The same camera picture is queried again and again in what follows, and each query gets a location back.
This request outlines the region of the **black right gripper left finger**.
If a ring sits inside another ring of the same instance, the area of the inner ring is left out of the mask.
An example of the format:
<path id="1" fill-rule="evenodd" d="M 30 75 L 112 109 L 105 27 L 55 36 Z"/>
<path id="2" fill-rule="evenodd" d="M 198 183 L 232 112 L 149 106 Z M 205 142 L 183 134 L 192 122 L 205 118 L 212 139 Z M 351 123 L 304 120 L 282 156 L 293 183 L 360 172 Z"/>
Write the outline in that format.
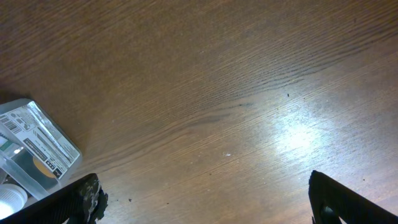
<path id="1" fill-rule="evenodd" d="M 92 173 L 2 219 L 1 223 L 95 224 L 104 217 L 107 206 L 108 194 Z"/>

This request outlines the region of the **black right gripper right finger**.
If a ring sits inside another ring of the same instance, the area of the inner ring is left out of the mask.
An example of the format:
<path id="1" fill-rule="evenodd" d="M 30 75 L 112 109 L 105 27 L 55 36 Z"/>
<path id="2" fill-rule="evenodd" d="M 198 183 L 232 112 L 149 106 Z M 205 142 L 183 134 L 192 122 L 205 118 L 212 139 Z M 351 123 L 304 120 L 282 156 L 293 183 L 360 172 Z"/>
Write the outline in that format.
<path id="1" fill-rule="evenodd" d="M 397 216 L 322 172 L 313 170 L 308 196 L 313 224 L 397 223 Z"/>

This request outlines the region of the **dark bottle white cap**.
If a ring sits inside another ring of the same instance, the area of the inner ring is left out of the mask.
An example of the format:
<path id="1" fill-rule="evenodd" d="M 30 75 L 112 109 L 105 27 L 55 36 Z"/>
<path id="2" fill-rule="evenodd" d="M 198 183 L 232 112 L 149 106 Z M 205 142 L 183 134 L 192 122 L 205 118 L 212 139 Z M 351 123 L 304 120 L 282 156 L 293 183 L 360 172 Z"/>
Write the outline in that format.
<path id="1" fill-rule="evenodd" d="M 1 218 L 4 219 L 25 207 L 36 203 L 38 199 L 30 191 L 44 189 L 51 194 L 60 188 L 60 182 L 43 163 L 26 150 L 15 150 L 11 158 L 27 175 L 27 180 L 19 182 L 21 177 L 13 177 L 1 169 Z"/>

